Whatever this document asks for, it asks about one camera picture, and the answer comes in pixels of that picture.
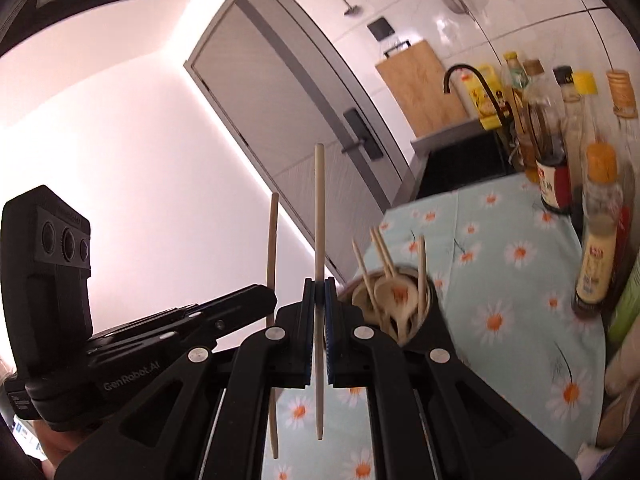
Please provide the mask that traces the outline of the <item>person's left hand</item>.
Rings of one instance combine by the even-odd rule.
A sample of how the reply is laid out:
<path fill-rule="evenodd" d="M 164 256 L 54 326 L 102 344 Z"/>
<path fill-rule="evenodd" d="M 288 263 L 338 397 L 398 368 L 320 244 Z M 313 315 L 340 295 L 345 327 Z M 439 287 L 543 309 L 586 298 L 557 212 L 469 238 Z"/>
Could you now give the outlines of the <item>person's left hand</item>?
<path fill-rule="evenodd" d="M 35 464 L 47 479 L 53 479 L 60 463 L 77 448 L 77 439 L 73 434 L 53 431 L 42 420 L 34 420 L 32 424 L 42 452 L 47 456 L 45 460 L 36 460 Z"/>

